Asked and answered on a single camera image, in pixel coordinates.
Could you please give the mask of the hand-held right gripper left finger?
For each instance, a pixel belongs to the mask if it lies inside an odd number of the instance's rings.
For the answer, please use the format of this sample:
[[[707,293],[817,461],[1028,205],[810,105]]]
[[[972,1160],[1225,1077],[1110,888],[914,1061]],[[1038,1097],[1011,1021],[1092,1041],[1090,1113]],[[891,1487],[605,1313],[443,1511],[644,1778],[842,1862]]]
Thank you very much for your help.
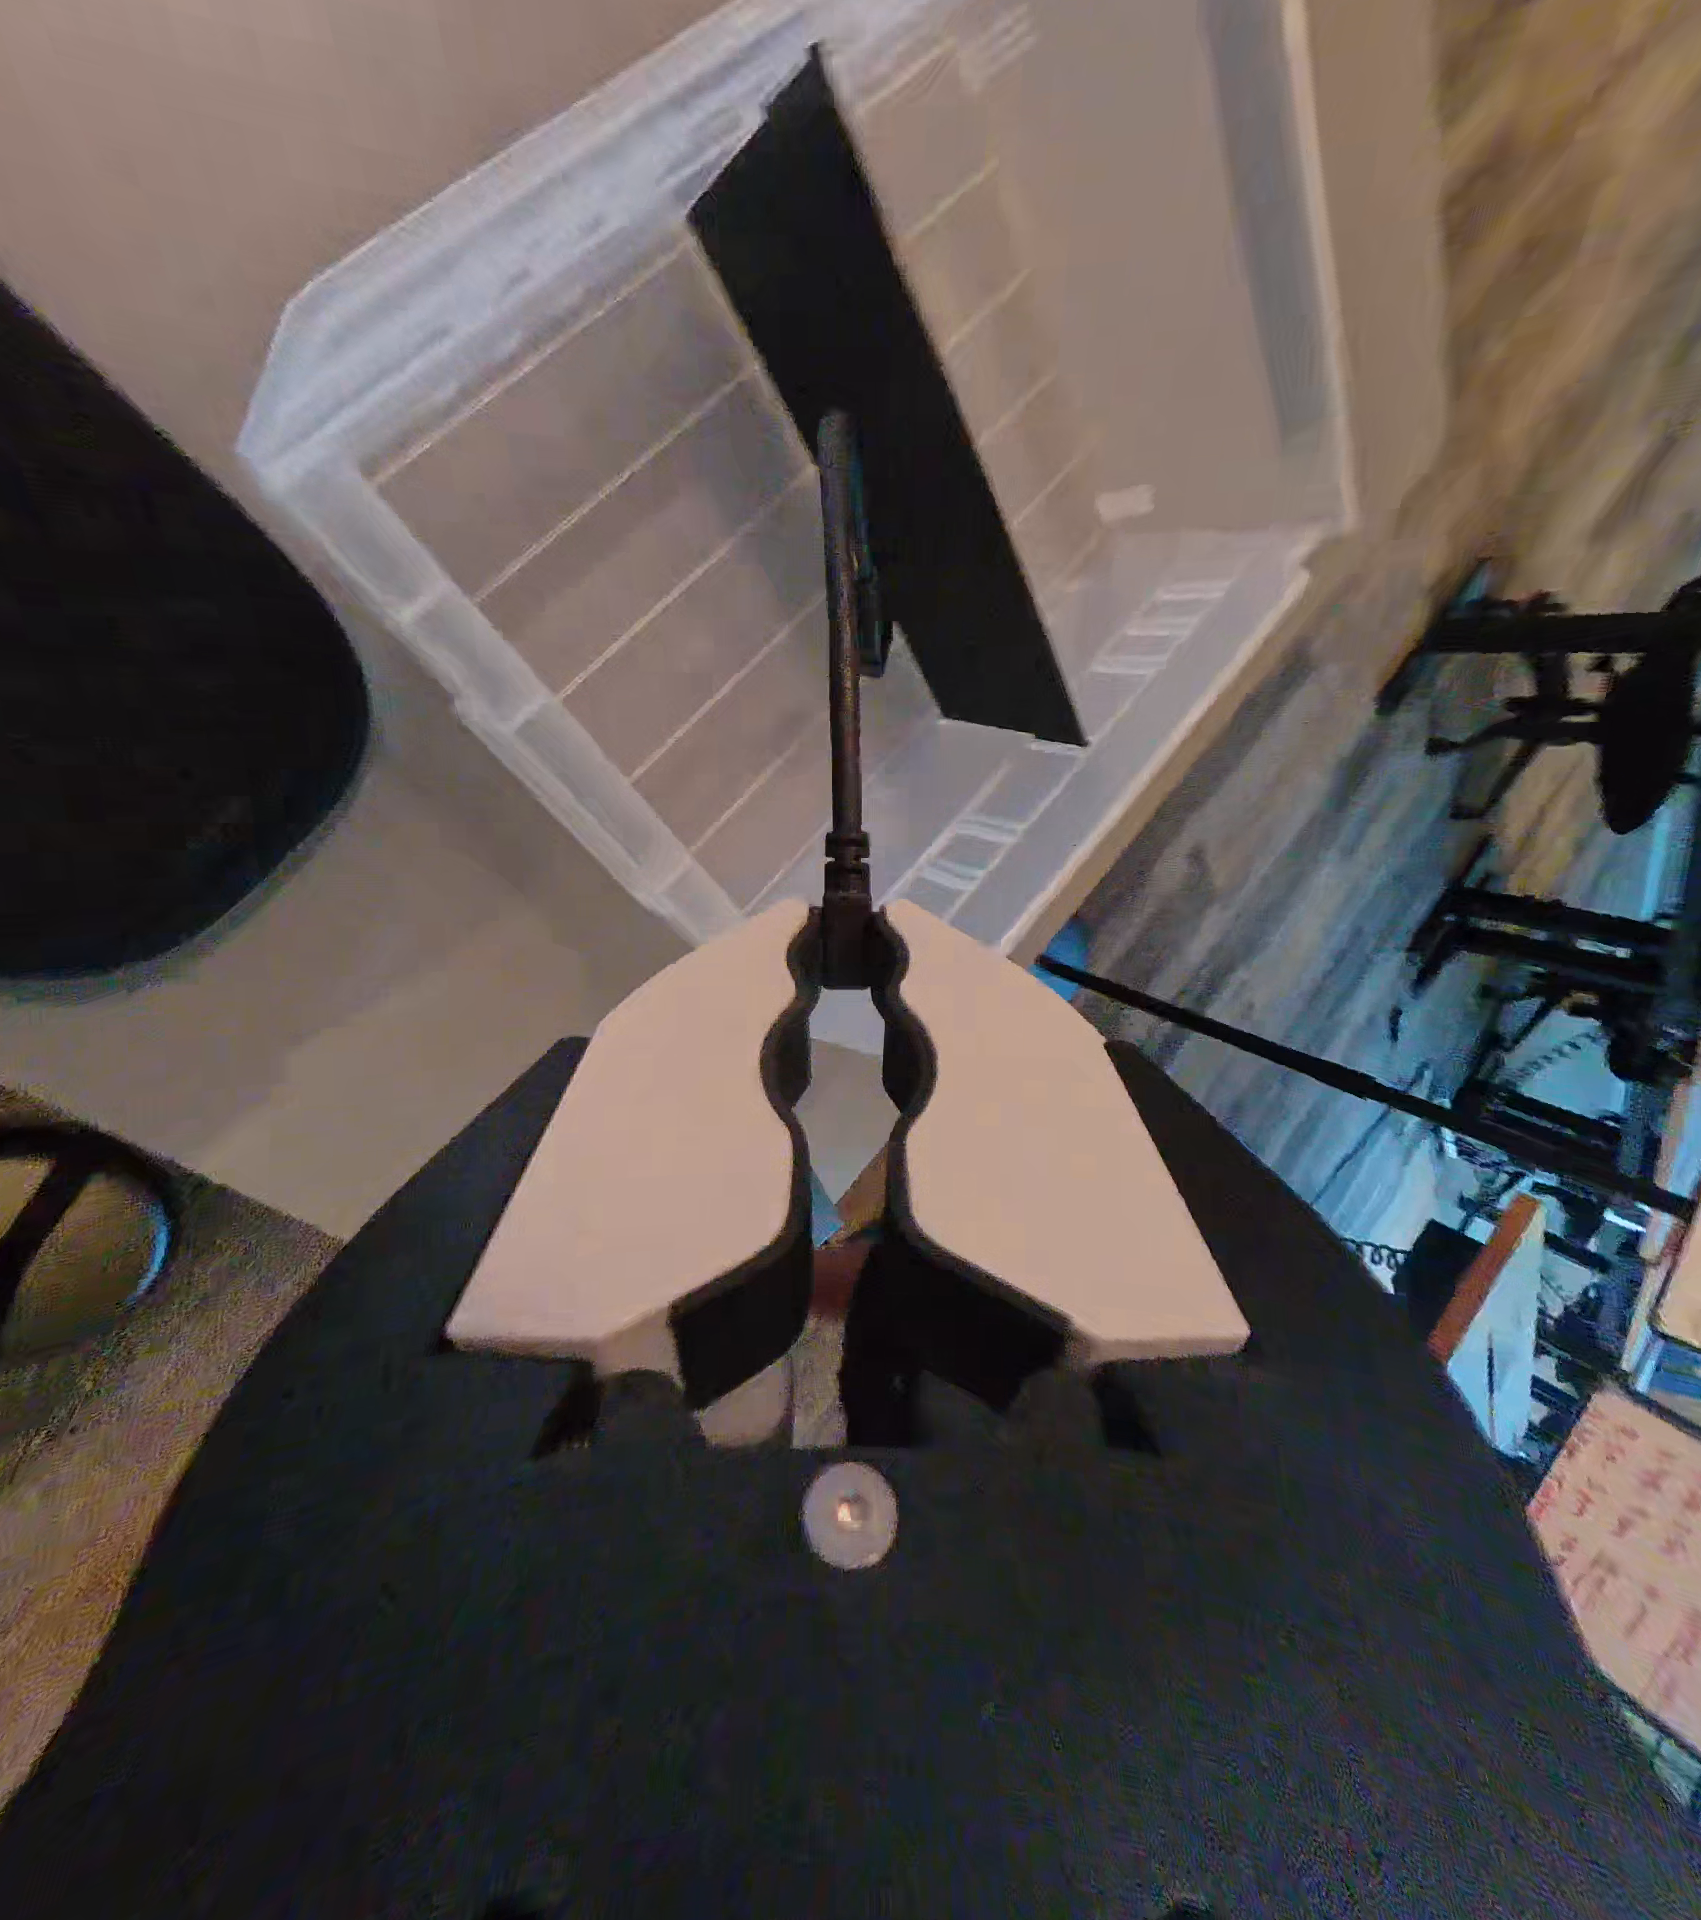
[[[445,1326],[450,1351],[791,1415],[810,1314],[810,907],[694,948],[584,1044]]]

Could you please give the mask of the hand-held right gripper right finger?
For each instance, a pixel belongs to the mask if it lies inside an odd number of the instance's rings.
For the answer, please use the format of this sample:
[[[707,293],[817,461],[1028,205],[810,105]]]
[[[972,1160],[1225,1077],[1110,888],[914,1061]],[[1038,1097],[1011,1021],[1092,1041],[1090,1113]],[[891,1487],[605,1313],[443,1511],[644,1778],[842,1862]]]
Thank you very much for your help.
[[[1034,1308],[1090,1367],[1243,1353],[1246,1317],[1102,1036],[908,900],[883,931],[898,954],[881,1010],[905,1235]]]

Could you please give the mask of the black stand pole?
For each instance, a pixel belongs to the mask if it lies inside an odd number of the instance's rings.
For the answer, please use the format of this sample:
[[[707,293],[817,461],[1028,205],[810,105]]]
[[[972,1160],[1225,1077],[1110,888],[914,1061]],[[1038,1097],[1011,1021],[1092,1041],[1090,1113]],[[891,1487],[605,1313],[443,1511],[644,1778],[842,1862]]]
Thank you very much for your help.
[[[1226,1047],[1260,1065],[1305,1079],[1318,1089],[1341,1093],[1342,1097],[1387,1108],[1393,1114],[1453,1135],[1458,1141],[1475,1142],[1500,1155],[1514,1167],[1584,1189],[1611,1203],[1639,1206],[1679,1224],[1693,1222],[1699,1213],[1699,1200],[1694,1197],[1679,1195],[1648,1178],[1618,1170],[1603,1163],[1593,1150],[1526,1131],[1512,1121],[1461,1116],[1453,1108],[1396,1089],[1365,1070],[1346,1068],[1207,1015],[1165,1003],[1096,973],[1059,963],[1049,954],[1041,957],[1034,969],[1059,984],[1100,996],[1129,1012],[1167,1024],[1184,1036]]]

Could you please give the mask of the black desk frame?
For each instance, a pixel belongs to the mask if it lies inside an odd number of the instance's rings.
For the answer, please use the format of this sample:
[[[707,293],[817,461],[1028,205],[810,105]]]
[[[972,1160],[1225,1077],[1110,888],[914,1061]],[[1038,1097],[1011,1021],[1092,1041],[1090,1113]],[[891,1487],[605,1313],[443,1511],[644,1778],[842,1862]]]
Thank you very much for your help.
[[[1453,880],[1412,937],[1416,990],[1464,957],[1518,980],[1541,1019],[1562,1012],[1603,1029],[1615,1080],[1670,1089],[1701,1048],[1701,577],[1654,611],[1575,613],[1550,592],[1496,595],[1484,561],[1447,599],[1380,694],[1403,705],[1420,671],[1444,660],[1512,660],[1531,676],[1499,719],[1463,736],[1432,733],[1428,759],[1508,749],[1486,800],[1453,812],[1486,825],[1537,756],[1593,754],[1600,826],[1615,839],[1648,828],[1686,798],[1686,864],[1676,904],[1628,918],[1557,899]]]

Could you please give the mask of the clear plastic bin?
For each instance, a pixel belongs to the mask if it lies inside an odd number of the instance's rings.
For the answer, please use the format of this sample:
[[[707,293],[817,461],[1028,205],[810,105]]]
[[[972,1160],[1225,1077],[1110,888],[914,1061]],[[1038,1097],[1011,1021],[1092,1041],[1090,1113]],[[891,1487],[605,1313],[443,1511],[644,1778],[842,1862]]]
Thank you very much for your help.
[[[1085,744],[866,688],[881,900],[1015,948],[1342,531],[1282,5],[723,5],[284,308],[263,498],[650,912],[810,892],[828,815],[815,462],[690,210],[819,53]]]

